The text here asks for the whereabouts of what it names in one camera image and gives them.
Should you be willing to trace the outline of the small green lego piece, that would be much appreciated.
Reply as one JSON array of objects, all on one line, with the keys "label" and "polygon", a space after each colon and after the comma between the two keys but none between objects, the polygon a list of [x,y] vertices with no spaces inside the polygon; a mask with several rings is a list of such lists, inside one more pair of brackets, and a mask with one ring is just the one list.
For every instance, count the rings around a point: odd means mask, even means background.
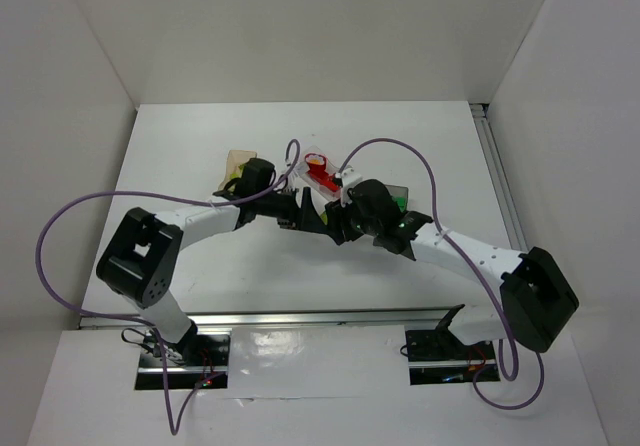
[{"label": "small green lego piece", "polygon": [[394,202],[398,205],[401,211],[407,210],[408,199],[403,196],[393,196]]}]

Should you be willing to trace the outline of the red 2x4 lego brick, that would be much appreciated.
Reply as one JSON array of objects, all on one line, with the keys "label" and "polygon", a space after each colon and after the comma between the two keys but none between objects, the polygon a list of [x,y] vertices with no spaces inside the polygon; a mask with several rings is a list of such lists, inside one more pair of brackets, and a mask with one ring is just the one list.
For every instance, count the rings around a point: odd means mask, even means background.
[{"label": "red 2x4 lego brick", "polygon": [[341,189],[341,186],[334,181],[334,177],[332,175],[321,178],[320,184],[332,194],[338,193]]}]

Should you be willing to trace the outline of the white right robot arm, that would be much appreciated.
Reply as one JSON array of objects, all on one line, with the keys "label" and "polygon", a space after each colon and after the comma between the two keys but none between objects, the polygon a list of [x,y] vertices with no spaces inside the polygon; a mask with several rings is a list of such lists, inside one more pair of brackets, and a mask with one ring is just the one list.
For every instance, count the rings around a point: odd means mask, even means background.
[{"label": "white right robot arm", "polygon": [[437,227],[433,218],[403,211],[378,180],[365,180],[348,201],[325,206],[329,230],[340,242],[373,237],[377,246],[432,264],[488,288],[488,307],[454,307],[441,326],[460,343],[512,338],[538,353],[549,350],[579,300],[549,252],[502,249]]}]

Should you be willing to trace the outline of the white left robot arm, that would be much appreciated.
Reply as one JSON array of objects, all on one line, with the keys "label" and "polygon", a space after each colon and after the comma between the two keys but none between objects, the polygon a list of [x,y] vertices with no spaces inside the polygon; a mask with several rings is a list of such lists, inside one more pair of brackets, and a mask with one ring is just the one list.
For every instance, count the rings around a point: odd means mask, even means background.
[{"label": "white left robot arm", "polygon": [[283,229],[326,235],[339,243],[335,226],[324,223],[313,207],[311,190],[302,201],[294,191],[269,192],[240,205],[195,206],[152,214],[127,212],[100,258],[96,274],[126,298],[142,319],[152,323],[164,342],[185,361],[208,348],[196,324],[169,291],[181,250],[214,235],[235,231],[258,216],[272,217]]}]

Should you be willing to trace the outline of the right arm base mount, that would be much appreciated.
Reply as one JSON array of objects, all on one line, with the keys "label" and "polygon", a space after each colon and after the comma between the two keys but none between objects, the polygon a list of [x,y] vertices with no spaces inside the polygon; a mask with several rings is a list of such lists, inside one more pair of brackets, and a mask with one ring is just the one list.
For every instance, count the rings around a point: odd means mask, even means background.
[{"label": "right arm base mount", "polygon": [[430,329],[408,329],[399,353],[408,361],[411,386],[444,385],[500,380],[491,342],[464,345],[449,330],[462,305],[451,308]]}]

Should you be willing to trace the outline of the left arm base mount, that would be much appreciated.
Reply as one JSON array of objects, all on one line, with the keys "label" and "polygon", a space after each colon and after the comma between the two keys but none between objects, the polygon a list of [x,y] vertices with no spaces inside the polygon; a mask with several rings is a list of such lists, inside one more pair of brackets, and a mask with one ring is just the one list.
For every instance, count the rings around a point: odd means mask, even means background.
[{"label": "left arm base mount", "polygon": [[[159,391],[163,389],[162,360],[157,339],[149,330],[125,328],[121,340],[139,350],[134,389]],[[203,381],[203,389],[226,389],[231,346],[229,332],[199,335],[195,353],[179,354],[167,346],[167,376],[170,390],[192,389]]]}]

